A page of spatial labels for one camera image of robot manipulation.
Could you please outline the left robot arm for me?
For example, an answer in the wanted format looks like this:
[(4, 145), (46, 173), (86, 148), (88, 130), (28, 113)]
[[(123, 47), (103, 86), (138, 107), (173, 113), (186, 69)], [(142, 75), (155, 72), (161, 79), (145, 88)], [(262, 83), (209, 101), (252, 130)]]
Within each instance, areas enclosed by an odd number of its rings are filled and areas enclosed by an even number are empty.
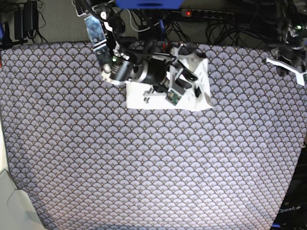
[(277, 72), (298, 69), (307, 75), (307, 2), (305, 0), (259, 0), (256, 6), (257, 36), (275, 60), (290, 66)]

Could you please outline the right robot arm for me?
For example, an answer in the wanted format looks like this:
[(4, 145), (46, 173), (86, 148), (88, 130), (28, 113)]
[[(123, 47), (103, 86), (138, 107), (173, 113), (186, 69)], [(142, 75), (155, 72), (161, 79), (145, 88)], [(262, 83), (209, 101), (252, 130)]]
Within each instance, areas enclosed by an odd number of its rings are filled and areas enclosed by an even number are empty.
[(104, 80), (114, 85), (128, 82), (149, 85), (151, 89), (145, 93), (145, 98), (161, 94), (176, 102), (193, 86), (199, 96), (201, 78), (181, 59), (198, 60), (200, 56), (181, 56), (182, 45), (169, 48), (167, 53), (157, 53), (158, 31), (140, 10), (136, 13), (148, 23), (149, 33), (141, 41), (141, 50), (132, 49), (139, 40), (124, 35), (126, 26), (121, 12), (114, 11), (113, 6), (111, 0), (78, 0), (75, 3), (77, 13), (84, 17)]

